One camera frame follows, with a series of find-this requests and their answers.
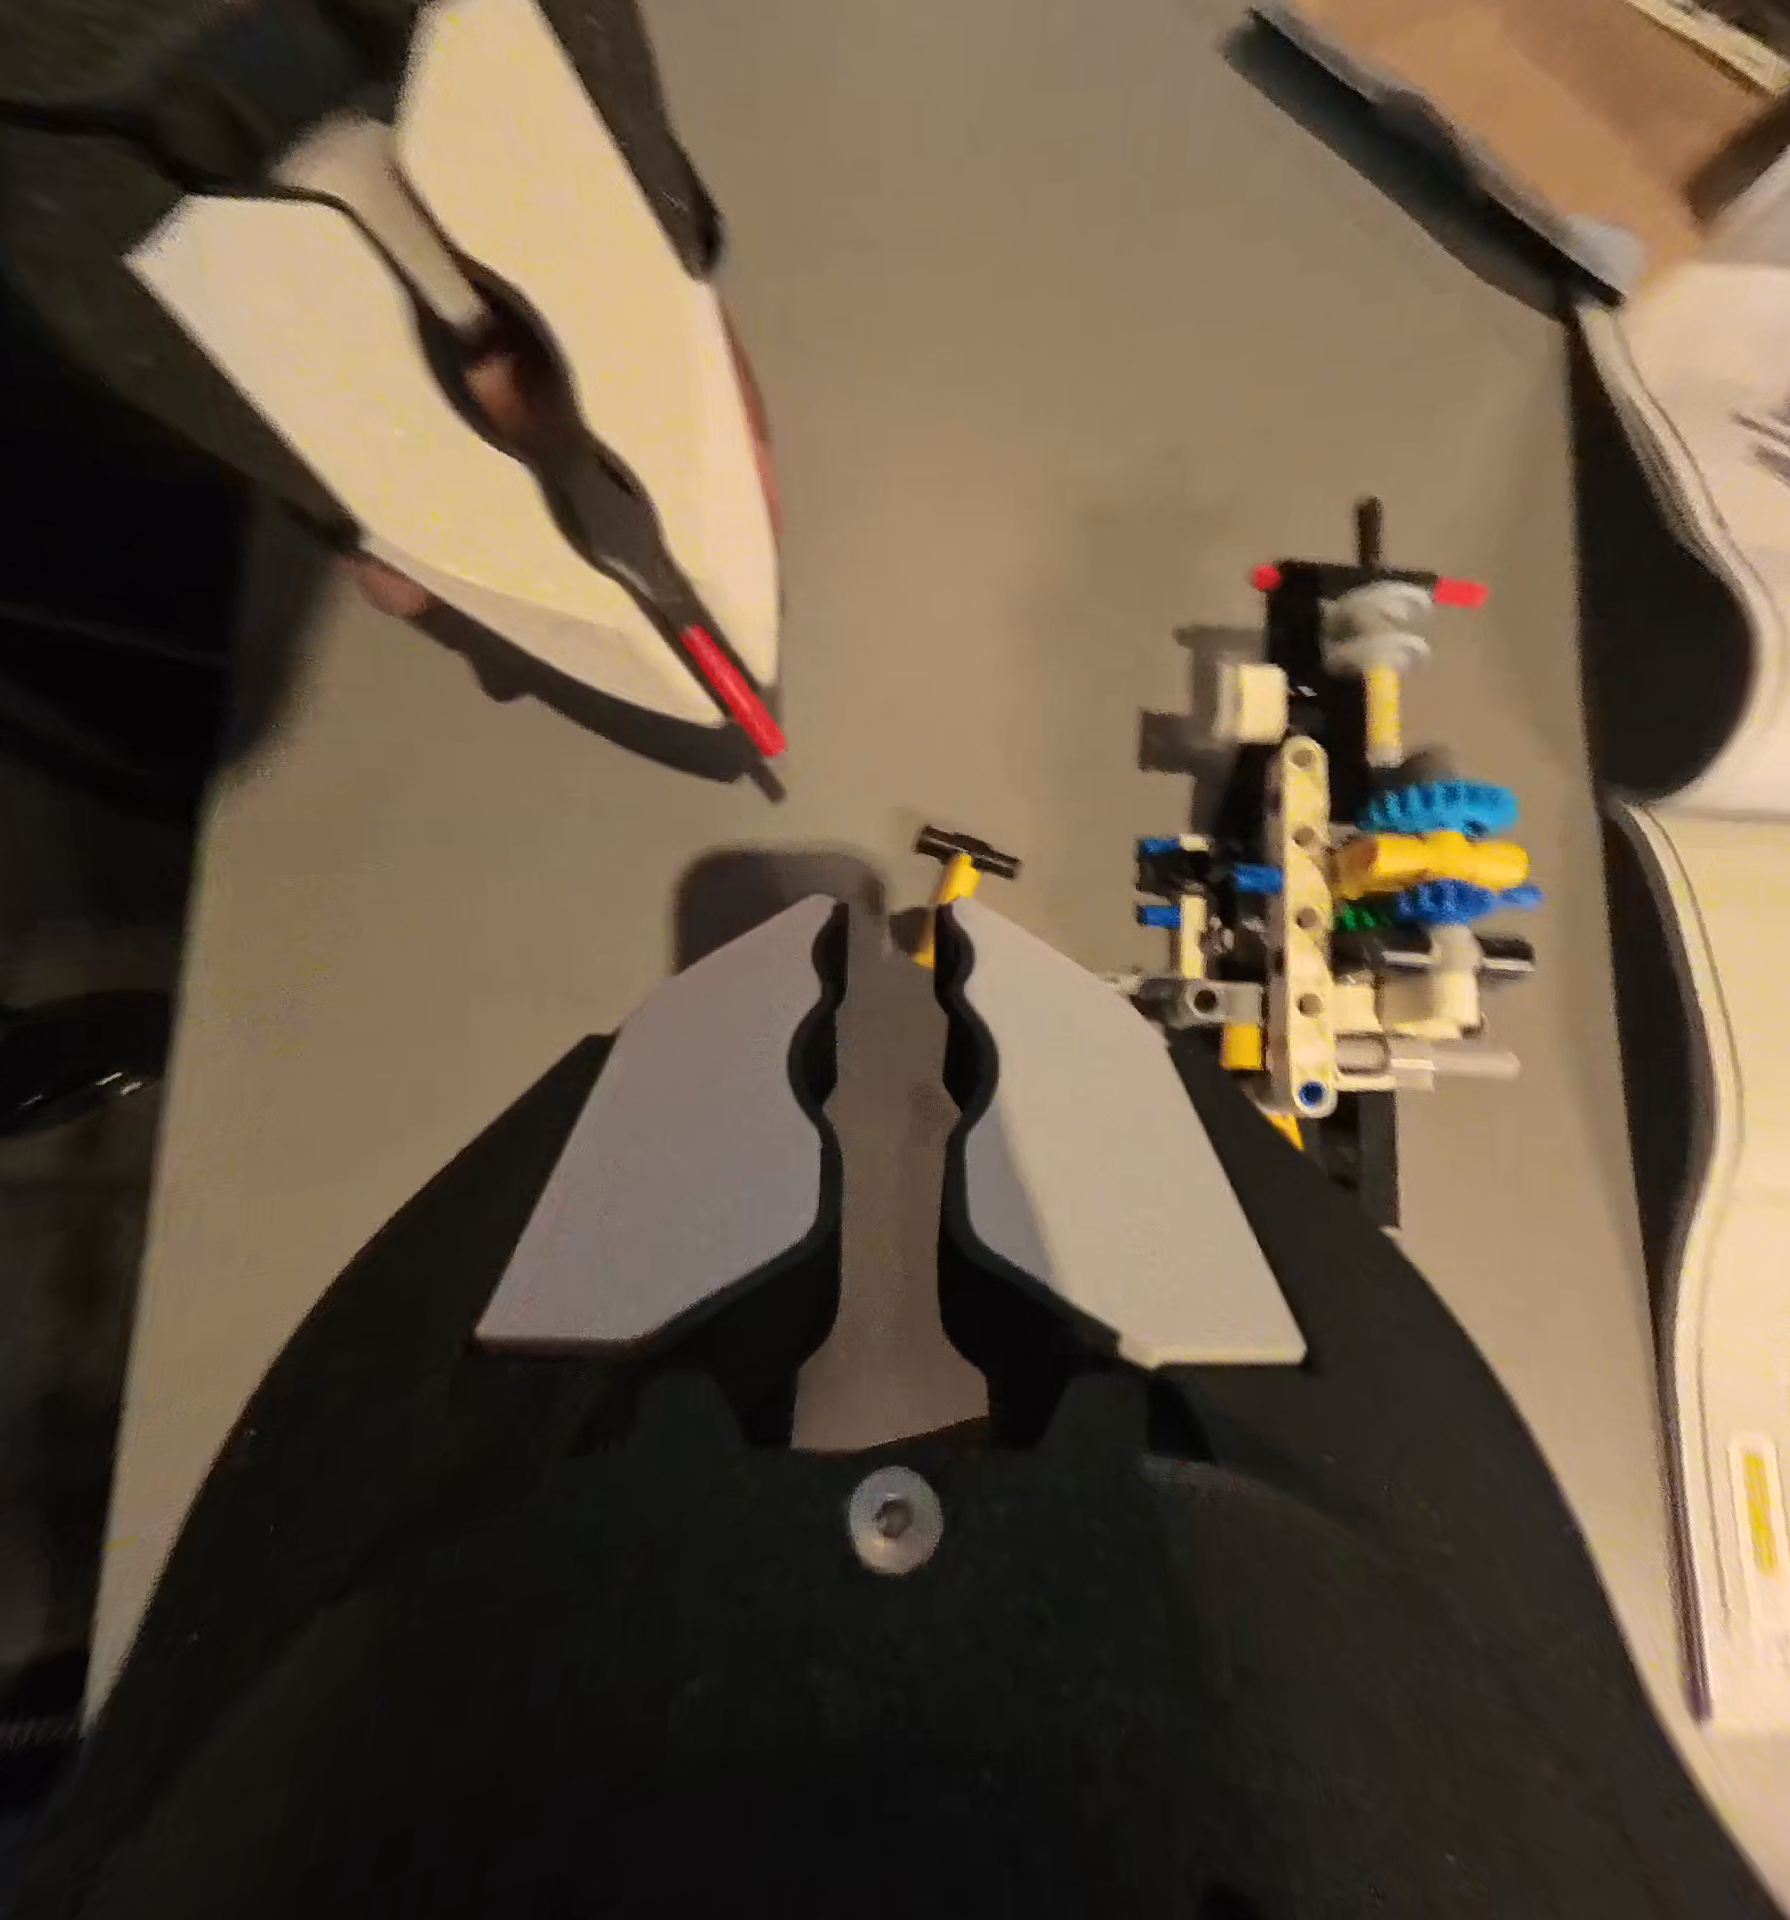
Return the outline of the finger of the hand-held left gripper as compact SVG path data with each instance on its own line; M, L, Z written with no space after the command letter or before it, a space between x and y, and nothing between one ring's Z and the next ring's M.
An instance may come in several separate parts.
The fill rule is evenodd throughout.
M656 657L656 621L545 513L526 449L551 380L535 332L449 259L449 301L340 198L192 198L134 279L357 520L362 551L551 675L669 729L737 732Z
M543 5L424 11L397 165L551 359L543 444L522 461L568 546L631 590L687 687L708 692L678 635L712 624L773 705L780 538L720 301L678 255Z

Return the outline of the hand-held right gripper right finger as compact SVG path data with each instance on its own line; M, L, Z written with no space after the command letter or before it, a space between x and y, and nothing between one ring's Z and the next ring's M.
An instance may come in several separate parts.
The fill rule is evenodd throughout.
M1166 1039L1091 971L963 897L937 916L946 1200L969 1252L1134 1366L1306 1355Z

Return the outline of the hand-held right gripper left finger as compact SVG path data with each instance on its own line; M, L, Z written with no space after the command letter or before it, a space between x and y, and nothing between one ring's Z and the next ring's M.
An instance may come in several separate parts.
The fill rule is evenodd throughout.
M491 1351L656 1351L757 1306L816 1351L843 1306L836 1012L851 906L810 893L663 973L614 1033L477 1309Z

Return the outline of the yellow lego piece black axle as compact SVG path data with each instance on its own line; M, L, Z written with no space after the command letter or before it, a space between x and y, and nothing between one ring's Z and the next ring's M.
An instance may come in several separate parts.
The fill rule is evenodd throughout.
M1001 850L996 840L987 840L977 829L951 829L951 823L932 823L932 819L917 823L913 858L932 864L932 884L929 884L923 902L913 902L893 916L893 935L917 971L932 971L946 906L977 897L987 876L1016 884L1023 858Z

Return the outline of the red lego axle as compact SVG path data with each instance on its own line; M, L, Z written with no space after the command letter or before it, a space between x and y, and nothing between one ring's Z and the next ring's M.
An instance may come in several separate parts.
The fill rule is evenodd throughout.
M752 687L752 675L737 666L737 657L715 642L715 629L679 624L678 645L687 650L687 661L694 666L694 675L708 680L729 723L752 744L752 751L780 761L782 729L773 705L762 704L762 692Z

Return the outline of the lego technic model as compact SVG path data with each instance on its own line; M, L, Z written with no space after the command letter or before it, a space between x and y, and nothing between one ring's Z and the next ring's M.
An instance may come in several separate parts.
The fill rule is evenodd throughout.
M1257 635L1184 635L1184 829L1134 840L1134 924L1166 940L1118 998L1201 1043L1250 1106L1400 1233L1400 1106L1518 1078L1489 1001L1537 973L1521 799L1407 744L1435 621L1484 582L1387 556L1377 493L1346 556L1255 569Z

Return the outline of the open lego instruction booklet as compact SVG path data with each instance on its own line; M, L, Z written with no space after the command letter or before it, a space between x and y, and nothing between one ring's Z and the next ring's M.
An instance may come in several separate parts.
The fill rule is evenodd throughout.
M1579 687L1691 1709L1790 1739L1790 263L1579 310Z

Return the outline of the person's dark clothing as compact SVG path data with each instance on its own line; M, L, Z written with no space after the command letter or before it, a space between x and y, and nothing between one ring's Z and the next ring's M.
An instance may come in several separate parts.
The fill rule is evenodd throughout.
M0 1911L79 1751L196 829L326 571L0 301Z

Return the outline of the cardboard box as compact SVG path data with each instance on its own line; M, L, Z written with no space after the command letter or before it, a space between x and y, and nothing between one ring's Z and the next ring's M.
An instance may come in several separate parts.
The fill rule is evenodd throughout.
M1271 0L1285 34L1624 301L1790 156L1784 0Z

